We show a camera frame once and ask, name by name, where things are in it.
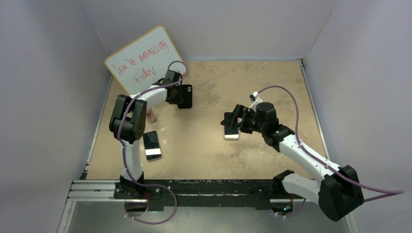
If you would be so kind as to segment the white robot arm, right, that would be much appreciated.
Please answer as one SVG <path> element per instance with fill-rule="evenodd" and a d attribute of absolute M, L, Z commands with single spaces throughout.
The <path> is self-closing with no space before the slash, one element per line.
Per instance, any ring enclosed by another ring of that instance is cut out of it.
<path fill-rule="evenodd" d="M 340 166 L 311 148 L 298 142 L 296 133 L 279 123 L 273 104 L 261 102 L 253 108 L 236 105 L 221 125 L 242 133 L 260 133 L 265 143 L 300 165 L 311 179 L 293 171 L 285 171 L 275 178 L 273 192 L 283 198 L 296 194 L 320 207 L 332 221 L 338 221 L 364 204 L 357 172 L 351 166 Z"/>

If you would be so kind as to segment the black phone case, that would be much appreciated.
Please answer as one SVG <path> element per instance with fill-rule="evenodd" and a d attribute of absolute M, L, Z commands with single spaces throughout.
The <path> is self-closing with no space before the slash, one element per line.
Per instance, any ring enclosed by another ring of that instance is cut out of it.
<path fill-rule="evenodd" d="M 190 109 L 192 108 L 192 103 L 193 103 L 193 88 L 192 85 L 190 84 L 182 84 L 180 85 L 181 87 L 181 97 L 182 97 L 182 102 L 178 104 L 179 109 Z"/>

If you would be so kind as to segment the clear phone case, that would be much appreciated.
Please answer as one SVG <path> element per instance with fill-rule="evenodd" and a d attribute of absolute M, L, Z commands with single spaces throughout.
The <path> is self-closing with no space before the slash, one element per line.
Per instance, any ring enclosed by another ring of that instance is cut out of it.
<path fill-rule="evenodd" d="M 223 138 L 224 140 L 239 140 L 240 131 L 239 129 L 231 129 L 226 126 L 223 127 Z"/>

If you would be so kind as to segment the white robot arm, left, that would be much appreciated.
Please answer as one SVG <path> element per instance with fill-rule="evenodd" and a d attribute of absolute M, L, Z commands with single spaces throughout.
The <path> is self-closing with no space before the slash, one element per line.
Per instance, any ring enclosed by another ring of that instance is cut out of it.
<path fill-rule="evenodd" d="M 164 78 L 135 95 L 119 95 L 109 122 L 109 130 L 118 140 L 122 153 L 123 172 L 117 188 L 134 199 L 143 196 L 147 189 L 170 191 L 161 184 L 145 184 L 144 171 L 140 164 L 139 143 L 144 135 L 146 112 L 162 102 L 181 105 L 186 102 L 178 71 L 168 69 Z"/>

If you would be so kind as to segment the black smartphone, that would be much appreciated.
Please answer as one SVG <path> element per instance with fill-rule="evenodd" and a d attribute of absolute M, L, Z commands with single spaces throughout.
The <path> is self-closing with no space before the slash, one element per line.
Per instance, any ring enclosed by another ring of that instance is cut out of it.
<path fill-rule="evenodd" d="M 148 162 L 162 158 L 162 152 L 156 131 L 150 131 L 143 135 L 144 151 Z"/>

